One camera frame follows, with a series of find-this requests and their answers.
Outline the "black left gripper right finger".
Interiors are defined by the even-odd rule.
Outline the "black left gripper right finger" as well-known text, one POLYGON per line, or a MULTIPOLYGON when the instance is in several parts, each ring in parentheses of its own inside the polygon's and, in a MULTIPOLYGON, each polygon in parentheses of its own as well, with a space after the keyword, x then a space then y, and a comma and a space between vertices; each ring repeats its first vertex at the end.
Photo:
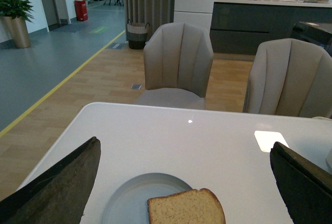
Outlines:
POLYGON ((270 165, 293 223, 331 223, 331 174, 280 142, 270 165))

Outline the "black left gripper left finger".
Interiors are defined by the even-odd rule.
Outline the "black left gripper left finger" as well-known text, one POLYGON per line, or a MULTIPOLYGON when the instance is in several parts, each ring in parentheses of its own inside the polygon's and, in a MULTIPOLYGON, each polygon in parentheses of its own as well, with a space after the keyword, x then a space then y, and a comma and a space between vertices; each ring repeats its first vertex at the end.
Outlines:
POLYGON ((1 223, 80 223, 100 156, 100 141, 92 137, 2 200, 1 223))

